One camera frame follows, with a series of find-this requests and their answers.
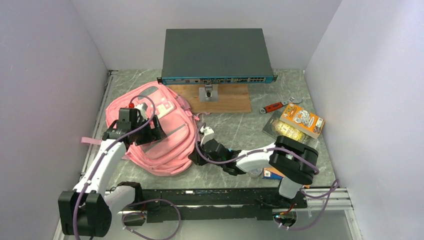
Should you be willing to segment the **pink school backpack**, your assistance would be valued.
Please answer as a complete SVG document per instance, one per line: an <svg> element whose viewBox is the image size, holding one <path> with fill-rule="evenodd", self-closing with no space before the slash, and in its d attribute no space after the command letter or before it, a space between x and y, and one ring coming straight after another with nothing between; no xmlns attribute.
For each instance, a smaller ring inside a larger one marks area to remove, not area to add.
<svg viewBox="0 0 424 240"><path fill-rule="evenodd" d="M199 120L192 114L190 104L172 89L152 81L113 100L105 110L106 124L111 125L118 118L119 109L129 103L138 109L147 104L148 116L155 106L165 137L152 143L131 145L125 158L161 177L178 175L188 169L192 164L189 155L195 149Z"/></svg>

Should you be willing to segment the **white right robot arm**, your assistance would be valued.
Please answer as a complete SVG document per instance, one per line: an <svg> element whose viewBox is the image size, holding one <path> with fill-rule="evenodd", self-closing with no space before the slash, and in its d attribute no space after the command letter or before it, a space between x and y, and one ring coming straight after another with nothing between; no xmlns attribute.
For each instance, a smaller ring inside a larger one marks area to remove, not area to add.
<svg viewBox="0 0 424 240"><path fill-rule="evenodd" d="M275 168L283 174L275 194L276 203L289 207L301 187L311 185L317 168L319 153L314 148L286 136L274 143L253 150L230 150L215 139L197 142L189 159L197 166L213 164L229 175L237 176L252 170Z"/></svg>

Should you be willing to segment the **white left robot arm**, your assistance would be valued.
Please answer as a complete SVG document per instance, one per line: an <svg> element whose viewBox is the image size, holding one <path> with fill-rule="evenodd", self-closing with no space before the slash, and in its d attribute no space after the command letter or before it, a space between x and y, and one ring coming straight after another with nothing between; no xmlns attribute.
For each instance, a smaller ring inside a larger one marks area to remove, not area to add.
<svg viewBox="0 0 424 240"><path fill-rule="evenodd" d="M112 217L126 206L139 209L144 203L141 184L124 181L110 195L105 195L107 184L131 146L152 143L165 138L156 108L147 118L146 110L122 107L118 119L103 133L100 149L83 178L72 190L58 197L62 232L68 236L104 237L110 229Z"/></svg>

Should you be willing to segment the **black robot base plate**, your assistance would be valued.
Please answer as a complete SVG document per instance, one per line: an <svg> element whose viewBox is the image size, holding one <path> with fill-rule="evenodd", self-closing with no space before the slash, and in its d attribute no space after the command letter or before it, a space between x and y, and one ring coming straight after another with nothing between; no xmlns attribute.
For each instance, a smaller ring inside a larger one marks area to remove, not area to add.
<svg viewBox="0 0 424 240"><path fill-rule="evenodd" d="M306 198L297 193L294 199L278 194L277 187L144 189L136 205L124 212L142 212L147 223L181 220L256 219L271 221L286 210L307 208Z"/></svg>

